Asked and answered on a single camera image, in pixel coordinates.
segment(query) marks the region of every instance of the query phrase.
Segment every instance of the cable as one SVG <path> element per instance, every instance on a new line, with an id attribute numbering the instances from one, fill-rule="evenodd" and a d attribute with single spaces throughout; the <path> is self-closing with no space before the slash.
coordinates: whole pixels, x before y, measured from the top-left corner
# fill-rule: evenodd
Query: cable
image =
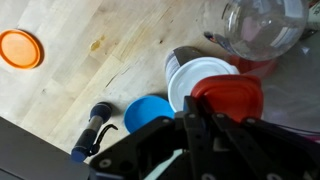
<path id="1" fill-rule="evenodd" d="M 100 150 L 100 143 L 104 137 L 104 134 L 108 131 L 108 129 L 113 128 L 115 130 L 118 130 L 118 128 L 113 125 L 113 124 L 109 124 L 106 127 L 103 128 L 103 130 L 101 131 L 101 133 L 98 136 L 98 139 L 96 141 L 96 143 L 91 147 L 90 152 L 88 152 L 87 156 L 93 156 L 95 154 L 97 154 Z"/>
<path id="2" fill-rule="evenodd" d="M 286 128 L 286 129 L 291 129 L 291 130 L 296 130 L 296 131 L 300 131 L 300 132 L 320 135 L 320 132 L 316 132 L 316 131 L 308 131 L 308 130 L 293 128 L 293 127 L 284 126 L 284 125 L 280 125 L 280 124 L 274 124 L 274 123 L 270 123 L 270 124 L 278 126 L 278 127 Z"/>

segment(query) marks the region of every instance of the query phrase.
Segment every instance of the light wood surface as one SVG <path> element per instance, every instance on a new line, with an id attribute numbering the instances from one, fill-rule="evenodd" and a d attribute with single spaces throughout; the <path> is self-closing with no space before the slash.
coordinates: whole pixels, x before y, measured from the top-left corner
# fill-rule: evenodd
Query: light wood surface
<path id="1" fill-rule="evenodd" d="M 127 105 L 165 95 L 164 63 L 179 46 L 222 57 L 202 37 L 194 0 L 1 0 L 0 31 L 36 36 L 43 63 L 17 70 L 0 61 L 0 116 L 70 153 L 99 101 L 116 106 L 107 148 L 128 133 Z"/>

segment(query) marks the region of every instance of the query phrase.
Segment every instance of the white plastic lid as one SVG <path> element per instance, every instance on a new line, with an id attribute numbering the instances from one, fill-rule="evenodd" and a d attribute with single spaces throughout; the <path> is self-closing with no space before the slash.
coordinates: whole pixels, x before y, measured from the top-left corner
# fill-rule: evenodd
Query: white plastic lid
<path id="1" fill-rule="evenodd" d="M 173 75 L 168 96 L 175 112 L 183 110 L 184 97 L 189 96 L 193 87 L 202 79 L 223 74 L 239 74 L 236 67 L 213 57 L 201 57 L 184 64 Z"/>

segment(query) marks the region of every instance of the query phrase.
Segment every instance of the black wire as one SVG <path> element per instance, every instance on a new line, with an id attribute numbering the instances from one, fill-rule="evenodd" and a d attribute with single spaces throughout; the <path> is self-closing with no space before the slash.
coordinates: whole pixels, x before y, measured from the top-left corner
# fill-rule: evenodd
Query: black wire
<path id="1" fill-rule="evenodd" d="M 316 131 L 308 131 L 308 130 L 293 128 L 293 127 L 284 126 L 284 125 L 280 125 L 280 124 L 273 124 L 273 123 L 270 123 L 270 124 L 275 125 L 275 126 L 278 126 L 278 127 L 283 127 L 283 128 L 287 128 L 287 129 L 292 129 L 292 130 L 300 131 L 300 132 L 305 132 L 305 133 L 320 135 L 320 132 L 316 132 Z"/>
<path id="2" fill-rule="evenodd" d="M 117 128 L 115 125 L 113 125 L 113 124 L 107 125 L 107 126 L 104 127 L 103 130 L 101 131 L 101 133 L 100 133 L 100 135 L 99 135 L 99 137 L 98 137 L 98 139 L 97 139 L 96 144 L 99 145 L 99 144 L 101 143 L 104 134 L 105 134 L 105 133 L 108 131 L 108 129 L 110 129 L 110 128 L 113 128 L 113 129 L 115 129 L 115 130 L 118 130 L 118 128 Z"/>
<path id="3" fill-rule="evenodd" d="M 297 132 L 297 131 L 290 131 L 290 132 L 298 134 L 298 135 L 301 135 L 301 136 L 320 137 L 319 134 L 307 134 L 307 133 L 300 133 L 300 132 Z"/>

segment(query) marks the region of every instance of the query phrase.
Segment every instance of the red plastic container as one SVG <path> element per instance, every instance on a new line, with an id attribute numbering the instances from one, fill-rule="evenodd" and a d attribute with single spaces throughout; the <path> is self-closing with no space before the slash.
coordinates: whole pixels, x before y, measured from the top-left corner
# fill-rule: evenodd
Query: red plastic container
<path id="1" fill-rule="evenodd" d="M 224 59 L 230 65 L 237 67 L 240 74 L 254 75 L 260 79 L 272 74 L 277 66 L 276 59 L 268 61 L 250 61 L 235 55 L 227 55 Z"/>
<path id="2" fill-rule="evenodd" d="M 261 118 L 262 115 L 263 93 L 261 82 L 255 76 L 211 76 L 198 82 L 191 96 L 236 122 L 246 117 Z"/>

